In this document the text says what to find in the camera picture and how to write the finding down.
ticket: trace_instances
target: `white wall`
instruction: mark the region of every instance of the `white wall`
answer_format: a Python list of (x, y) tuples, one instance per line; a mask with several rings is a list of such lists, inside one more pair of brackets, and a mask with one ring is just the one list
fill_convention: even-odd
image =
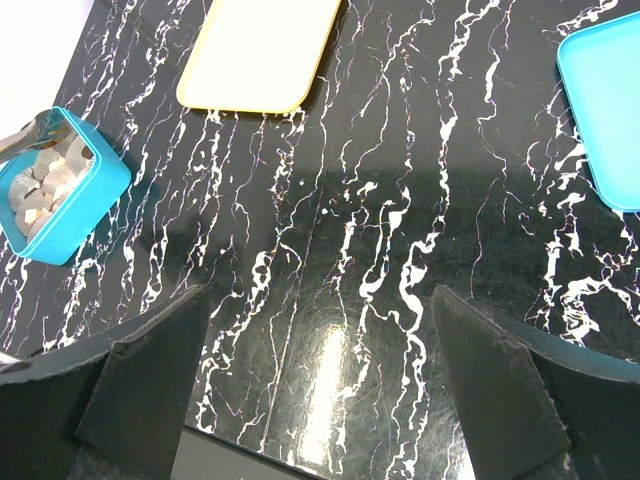
[(0, 138), (53, 105), (93, 1), (0, 1)]

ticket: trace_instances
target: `blue bin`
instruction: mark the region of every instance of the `blue bin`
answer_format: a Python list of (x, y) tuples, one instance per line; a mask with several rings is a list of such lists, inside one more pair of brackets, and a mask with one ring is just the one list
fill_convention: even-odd
[(13, 252), (51, 265), (63, 265), (89, 236), (131, 182), (131, 172), (100, 133), (64, 108), (54, 107), (94, 154), (93, 166), (47, 224), (27, 244), (9, 206), (13, 178), (35, 163), (38, 152), (7, 162), (0, 171), (0, 225)]

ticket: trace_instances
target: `blue tray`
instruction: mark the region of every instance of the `blue tray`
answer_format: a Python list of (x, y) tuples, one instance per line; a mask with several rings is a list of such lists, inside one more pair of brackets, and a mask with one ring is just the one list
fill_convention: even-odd
[(131, 172), (92, 125), (64, 108), (54, 107), (54, 110), (66, 119), (91, 149), (93, 166), (42, 230), (27, 243), (16, 225), (8, 192), (13, 178), (32, 166), (38, 153), (28, 152), (10, 160), (0, 171), (0, 225), (11, 249), (19, 257), (62, 265), (127, 189)]
[(600, 198), (640, 211), (640, 12), (569, 35), (558, 67)]

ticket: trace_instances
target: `yellow tray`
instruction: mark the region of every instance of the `yellow tray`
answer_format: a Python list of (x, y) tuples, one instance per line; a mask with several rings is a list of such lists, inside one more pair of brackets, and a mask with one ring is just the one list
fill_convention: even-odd
[(208, 110), (295, 110), (309, 94), (340, 1), (214, 0), (178, 101)]

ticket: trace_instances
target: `black marble table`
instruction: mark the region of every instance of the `black marble table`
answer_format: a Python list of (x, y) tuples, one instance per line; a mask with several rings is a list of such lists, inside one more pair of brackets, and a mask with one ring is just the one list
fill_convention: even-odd
[(96, 0), (57, 103), (133, 182), (66, 267), (2, 240), (2, 350), (211, 282), (187, 425), (329, 479), (473, 478), (438, 283), (640, 361), (640, 217), (598, 199), (555, 65), (640, 1), (345, 0), (286, 116), (177, 103), (209, 5)]

